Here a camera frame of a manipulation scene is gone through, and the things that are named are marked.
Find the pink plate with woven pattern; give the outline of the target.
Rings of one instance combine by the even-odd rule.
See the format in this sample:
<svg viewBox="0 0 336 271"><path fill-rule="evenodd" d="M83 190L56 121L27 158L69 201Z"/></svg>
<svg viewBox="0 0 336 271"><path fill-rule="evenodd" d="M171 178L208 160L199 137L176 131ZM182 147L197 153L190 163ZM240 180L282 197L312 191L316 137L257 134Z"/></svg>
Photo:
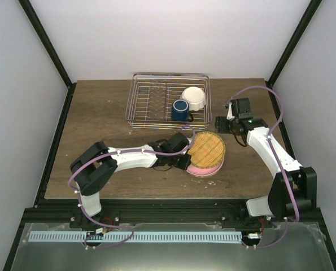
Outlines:
<svg viewBox="0 0 336 271"><path fill-rule="evenodd" d="M206 168L206 169L198 168L191 164L188 166L186 171L189 174L196 176L196 177L209 177L209 176L213 176L214 174L216 174L223 166L223 163L224 163L224 159L222 159L222 161L219 162L217 166L214 166L212 168Z"/></svg>

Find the round woven bamboo tray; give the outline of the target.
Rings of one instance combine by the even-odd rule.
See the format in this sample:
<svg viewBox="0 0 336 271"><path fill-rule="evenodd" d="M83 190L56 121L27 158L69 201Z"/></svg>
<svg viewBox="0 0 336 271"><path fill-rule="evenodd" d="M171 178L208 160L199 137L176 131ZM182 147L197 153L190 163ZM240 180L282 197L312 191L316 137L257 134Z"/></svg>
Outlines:
<svg viewBox="0 0 336 271"><path fill-rule="evenodd" d="M193 146L188 151L191 164L200 169L210 169L218 166L224 159L226 147L223 139L210 131L199 132Z"/></svg>

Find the white scalloped bowl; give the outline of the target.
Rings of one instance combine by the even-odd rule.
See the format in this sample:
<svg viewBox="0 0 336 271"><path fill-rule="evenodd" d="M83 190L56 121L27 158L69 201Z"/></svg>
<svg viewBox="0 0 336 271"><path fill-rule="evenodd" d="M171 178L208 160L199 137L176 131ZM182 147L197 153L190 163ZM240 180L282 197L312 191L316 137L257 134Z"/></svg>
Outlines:
<svg viewBox="0 0 336 271"><path fill-rule="evenodd" d="M190 111L202 110L206 105L205 92L196 86L186 88L180 98L188 103Z"/></svg>

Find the dark blue mug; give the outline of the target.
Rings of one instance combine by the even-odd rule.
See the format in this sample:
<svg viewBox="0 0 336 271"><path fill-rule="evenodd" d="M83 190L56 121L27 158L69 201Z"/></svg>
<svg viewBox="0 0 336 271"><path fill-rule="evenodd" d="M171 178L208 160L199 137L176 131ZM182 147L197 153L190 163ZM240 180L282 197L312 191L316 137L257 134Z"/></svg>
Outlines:
<svg viewBox="0 0 336 271"><path fill-rule="evenodd" d="M183 99L173 102L171 108L171 120L178 122L193 122L194 116L189 111L189 104Z"/></svg>

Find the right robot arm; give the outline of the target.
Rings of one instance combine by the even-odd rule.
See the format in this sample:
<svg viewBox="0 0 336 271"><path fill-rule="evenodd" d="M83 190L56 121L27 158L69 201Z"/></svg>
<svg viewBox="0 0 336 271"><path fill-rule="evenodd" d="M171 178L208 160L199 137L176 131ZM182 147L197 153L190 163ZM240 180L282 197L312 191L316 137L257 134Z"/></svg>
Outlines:
<svg viewBox="0 0 336 271"><path fill-rule="evenodd" d="M253 148L273 177L269 194L249 199L246 208L238 212L239 223L249 228L259 216L297 219L314 211L316 171L301 165L278 143L266 122L253 116L248 98L232 99L225 108L227 115L215 120L217 132L231 134L241 146Z"/></svg>

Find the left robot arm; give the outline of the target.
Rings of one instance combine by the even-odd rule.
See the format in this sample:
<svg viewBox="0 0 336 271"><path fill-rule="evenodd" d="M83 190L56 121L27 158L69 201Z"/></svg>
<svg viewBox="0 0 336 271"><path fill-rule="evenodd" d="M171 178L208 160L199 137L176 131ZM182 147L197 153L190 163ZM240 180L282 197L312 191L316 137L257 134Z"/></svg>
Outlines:
<svg viewBox="0 0 336 271"><path fill-rule="evenodd" d="M113 148L96 142L71 165L72 179L68 185L79 195L85 211L82 220L90 228L102 222L99 192L116 172L133 168L175 167L183 171L191 164L194 138L178 132L170 139L159 139L135 148Z"/></svg>

